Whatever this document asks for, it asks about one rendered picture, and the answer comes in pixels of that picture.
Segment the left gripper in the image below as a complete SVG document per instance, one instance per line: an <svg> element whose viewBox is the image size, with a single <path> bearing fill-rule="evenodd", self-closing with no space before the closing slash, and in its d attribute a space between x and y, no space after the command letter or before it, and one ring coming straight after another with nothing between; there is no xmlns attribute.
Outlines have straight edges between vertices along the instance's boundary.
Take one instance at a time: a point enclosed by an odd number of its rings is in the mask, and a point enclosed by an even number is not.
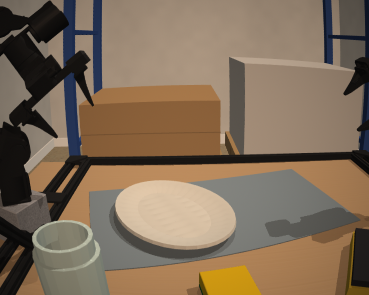
<svg viewBox="0 0 369 295"><path fill-rule="evenodd" d="M21 73L25 69L27 69L28 72L30 72L33 68L35 68L37 66L37 64L35 63L35 60L38 57L42 57L42 59L45 60L45 57L38 50L34 54L32 54L27 60L25 60L17 68L16 71L19 73L19 75L21 77L22 77ZM87 64L89 61L90 61L90 58L87 56L87 54L83 50L80 50L74 56L72 56L68 61L65 62L68 66L66 65L58 74L56 74L55 79L57 80L57 84L59 84L70 73L74 73L74 78L75 78L76 82L78 83L79 87L81 88L82 92L84 93L86 99L91 104L91 106L94 106L91 95L89 93L89 90L88 90L88 87L87 87L87 84L86 84L85 75L84 75L84 71L88 68L85 64ZM24 79L24 78L22 77L22 79ZM47 93L49 93L51 90L52 89L48 90L43 95L43 97ZM22 126L25 126L26 124L33 125L33 126L36 126L40 129L42 129L43 131L45 131L46 133L50 134L51 136L53 136L57 139L58 135L51 128L51 126L43 119L43 117L36 110L32 111L32 109L31 109L40 100L35 100L35 98L33 96L27 101L23 100L9 114L9 119L10 119L11 123L14 125L15 128L20 123L22 123Z"/></svg>

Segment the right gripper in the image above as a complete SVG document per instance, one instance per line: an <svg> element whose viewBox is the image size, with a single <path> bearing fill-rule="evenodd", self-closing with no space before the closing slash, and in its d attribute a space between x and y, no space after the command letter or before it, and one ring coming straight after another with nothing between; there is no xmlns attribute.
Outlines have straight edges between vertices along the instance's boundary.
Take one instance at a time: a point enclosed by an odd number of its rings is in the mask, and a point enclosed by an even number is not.
<svg viewBox="0 0 369 295"><path fill-rule="evenodd" d="M352 93L361 85L369 82L369 58L360 57L355 60L355 64L354 75L343 93L345 96ZM357 128L358 132L366 130L369 130L369 119Z"/></svg>

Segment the grey flat mat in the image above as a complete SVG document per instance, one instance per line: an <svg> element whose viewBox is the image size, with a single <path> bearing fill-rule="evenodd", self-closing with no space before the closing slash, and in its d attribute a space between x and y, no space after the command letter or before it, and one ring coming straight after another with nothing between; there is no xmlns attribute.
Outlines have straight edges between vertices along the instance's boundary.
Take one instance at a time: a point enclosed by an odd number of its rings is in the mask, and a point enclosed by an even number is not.
<svg viewBox="0 0 369 295"><path fill-rule="evenodd" d="M115 214L125 189L90 191L90 226L105 271L188 263L252 251L360 221L292 169L187 182L225 199L236 228L225 241L201 249L173 249L131 234Z"/></svg>

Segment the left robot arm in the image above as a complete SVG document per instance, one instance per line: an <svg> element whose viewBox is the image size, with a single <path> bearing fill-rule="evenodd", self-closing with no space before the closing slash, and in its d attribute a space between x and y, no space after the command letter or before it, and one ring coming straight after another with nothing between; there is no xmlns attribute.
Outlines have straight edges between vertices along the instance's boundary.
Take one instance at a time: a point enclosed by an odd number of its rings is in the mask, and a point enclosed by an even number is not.
<svg viewBox="0 0 369 295"><path fill-rule="evenodd" d="M11 35L0 44L0 56L5 54L16 70L39 50L27 32L30 32L38 43L47 43L65 29L69 22L50 0L30 17L15 15L9 8L0 6L0 38L11 31L22 29L25 25L29 26L17 36ZM25 69L21 75L26 89L38 101L57 84L54 76L62 68L52 55L45 60L38 57L35 63L35 68L30 72ZM32 201L30 179L24 167L30 156L31 148L27 135L21 131L20 126L15 128L4 121L3 128L0 128L0 190L4 207Z"/></svg>

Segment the beige round platter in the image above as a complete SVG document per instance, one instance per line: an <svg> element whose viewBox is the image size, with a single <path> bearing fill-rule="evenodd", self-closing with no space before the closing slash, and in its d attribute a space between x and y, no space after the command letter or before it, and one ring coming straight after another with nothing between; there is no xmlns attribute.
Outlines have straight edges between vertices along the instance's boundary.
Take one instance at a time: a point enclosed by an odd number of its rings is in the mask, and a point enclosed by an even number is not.
<svg viewBox="0 0 369 295"><path fill-rule="evenodd" d="M178 250L215 246L236 228L235 213L222 197L171 180L129 186L118 195L115 213L122 226L138 238Z"/></svg>

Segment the yellow kitchen sponge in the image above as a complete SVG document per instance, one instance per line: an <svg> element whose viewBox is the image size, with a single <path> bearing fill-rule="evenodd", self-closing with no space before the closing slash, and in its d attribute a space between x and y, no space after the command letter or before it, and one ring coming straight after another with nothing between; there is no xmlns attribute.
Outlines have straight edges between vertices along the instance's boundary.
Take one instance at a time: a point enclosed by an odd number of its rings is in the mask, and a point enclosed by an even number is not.
<svg viewBox="0 0 369 295"><path fill-rule="evenodd" d="M202 295L262 295L246 266L199 273Z"/></svg>

